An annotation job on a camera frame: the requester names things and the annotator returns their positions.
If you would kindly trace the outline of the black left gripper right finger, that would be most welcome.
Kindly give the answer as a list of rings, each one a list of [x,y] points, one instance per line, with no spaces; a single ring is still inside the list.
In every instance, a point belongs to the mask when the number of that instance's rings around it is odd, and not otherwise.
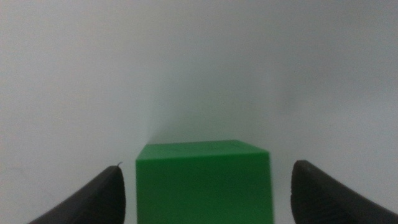
[[[397,224],[397,214],[305,160],[296,161],[290,205],[295,223]]]

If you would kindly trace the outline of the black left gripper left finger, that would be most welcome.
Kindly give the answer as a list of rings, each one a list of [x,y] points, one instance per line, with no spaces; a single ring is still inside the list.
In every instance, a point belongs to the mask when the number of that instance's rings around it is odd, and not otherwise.
[[[123,224],[126,217],[124,177],[109,166],[66,200],[31,224]]]

